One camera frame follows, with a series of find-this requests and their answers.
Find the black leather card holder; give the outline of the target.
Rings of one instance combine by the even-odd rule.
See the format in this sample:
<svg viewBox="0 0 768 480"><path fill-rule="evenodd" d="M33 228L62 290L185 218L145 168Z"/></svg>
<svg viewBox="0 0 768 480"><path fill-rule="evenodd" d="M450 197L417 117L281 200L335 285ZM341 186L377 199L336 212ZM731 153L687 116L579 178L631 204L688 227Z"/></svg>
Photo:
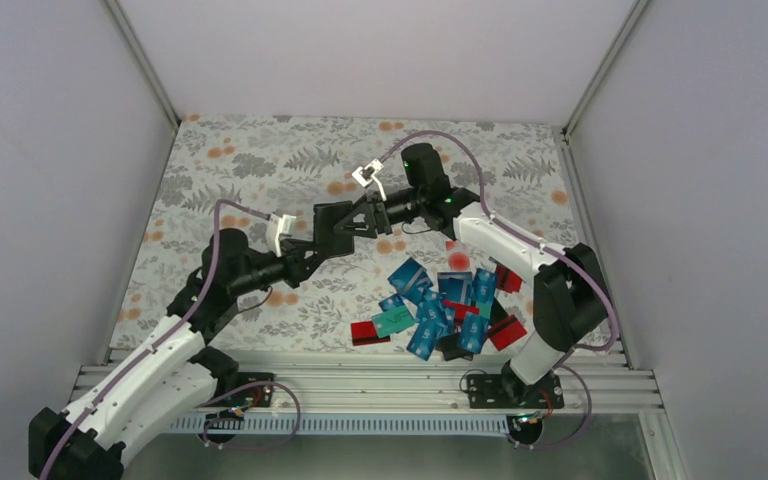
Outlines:
<svg viewBox="0 0 768 480"><path fill-rule="evenodd" d="M313 243L318 258L331 259L355 252L354 238L336 230L337 224L352 210L351 201L313 205Z"/></svg>

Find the blue VIP card front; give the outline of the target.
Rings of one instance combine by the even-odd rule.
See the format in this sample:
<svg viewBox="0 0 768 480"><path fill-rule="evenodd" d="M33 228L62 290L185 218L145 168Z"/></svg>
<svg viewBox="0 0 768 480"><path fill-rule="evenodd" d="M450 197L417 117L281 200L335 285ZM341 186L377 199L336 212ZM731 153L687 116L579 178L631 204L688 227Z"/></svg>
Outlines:
<svg viewBox="0 0 768 480"><path fill-rule="evenodd" d="M443 332L443 327L437 322L423 321L417 326L406 350L417 358L428 361Z"/></svg>

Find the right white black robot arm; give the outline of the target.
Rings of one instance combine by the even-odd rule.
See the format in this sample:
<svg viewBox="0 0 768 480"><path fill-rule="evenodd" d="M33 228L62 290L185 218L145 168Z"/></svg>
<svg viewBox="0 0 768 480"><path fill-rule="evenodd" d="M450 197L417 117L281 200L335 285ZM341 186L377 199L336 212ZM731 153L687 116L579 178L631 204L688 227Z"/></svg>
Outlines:
<svg viewBox="0 0 768 480"><path fill-rule="evenodd" d="M525 407L540 393L540 380L559 367L582 339L614 311L593 250L562 247L491 211L481 193L455 188L441 157L428 143L401 153L406 189L356 201L332 231L375 238L416 218L452 240L474 247L517 275L532 290L534 331L503 368L504 399Z"/></svg>

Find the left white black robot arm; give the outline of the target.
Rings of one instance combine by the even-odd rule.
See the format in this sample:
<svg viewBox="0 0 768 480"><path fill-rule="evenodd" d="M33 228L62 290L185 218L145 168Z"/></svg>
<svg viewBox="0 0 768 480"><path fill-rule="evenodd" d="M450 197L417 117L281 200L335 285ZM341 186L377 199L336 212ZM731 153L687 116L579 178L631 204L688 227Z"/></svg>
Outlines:
<svg viewBox="0 0 768 480"><path fill-rule="evenodd" d="M119 479L141 450L201 405L238 391L238 363L211 341L238 314L239 297L284 282L299 286L327 259L314 241L275 235L261 252L247 235L213 233L151 334L87 393L60 411L40 410L28 428L28 469L37 479Z"/></svg>

